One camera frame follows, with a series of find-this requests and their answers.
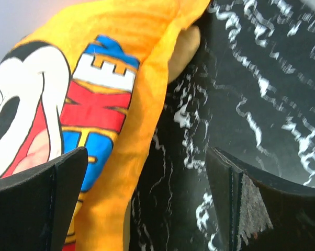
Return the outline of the white pillow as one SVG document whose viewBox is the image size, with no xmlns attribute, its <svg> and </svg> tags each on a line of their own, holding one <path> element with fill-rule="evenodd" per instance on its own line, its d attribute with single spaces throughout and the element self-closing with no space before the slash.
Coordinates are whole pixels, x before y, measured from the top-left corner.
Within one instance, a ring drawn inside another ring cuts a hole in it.
<svg viewBox="0 0 315 251">
<path fill-rule="evenodd" d="M 192 60 L 200 45 L 200 30 L 192 25 L 182 30 L 176 40 L 174 51 L 168 61 L 168 83 L 179 77 Z"/>
</svg>

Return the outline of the orange cartoon print pillowcase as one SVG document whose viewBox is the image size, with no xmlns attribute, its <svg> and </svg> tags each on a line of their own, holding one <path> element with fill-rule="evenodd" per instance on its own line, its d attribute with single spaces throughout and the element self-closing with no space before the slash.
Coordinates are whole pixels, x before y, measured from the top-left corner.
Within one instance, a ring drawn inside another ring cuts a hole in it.
<svg viewBox="0 0 315 251">
<path fill-rule="evenodd" d="M 61 250 L 128 249 L 130 200 L 164 106 L 168 61 L 208 5 L 73 5 L 0 62 L 0 179 L 87 149 Z"/>
</svg>

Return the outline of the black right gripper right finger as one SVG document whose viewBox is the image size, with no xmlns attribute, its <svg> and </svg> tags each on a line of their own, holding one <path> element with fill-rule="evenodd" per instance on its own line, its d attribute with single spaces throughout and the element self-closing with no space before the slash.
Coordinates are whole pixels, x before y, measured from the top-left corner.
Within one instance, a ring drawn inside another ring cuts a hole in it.
<svg viewBox="0 0 315 251">
<path fill-rule="evenodd" d="M 315 250 L 315 188 L 210 147 L 206 171 L 223 250 Z"/>
</svg>

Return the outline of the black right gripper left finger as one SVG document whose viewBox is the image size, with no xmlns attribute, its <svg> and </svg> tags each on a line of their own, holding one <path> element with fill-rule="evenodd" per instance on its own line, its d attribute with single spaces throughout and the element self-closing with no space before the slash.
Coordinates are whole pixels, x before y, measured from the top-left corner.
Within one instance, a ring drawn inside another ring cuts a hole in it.
<svg viewBox="0 0 315 251">
<path fill-rule="evenodd" d="M 0 179 L 0 250 L 61 250 L 87 169 L 87 149 Z"/>
</svg>

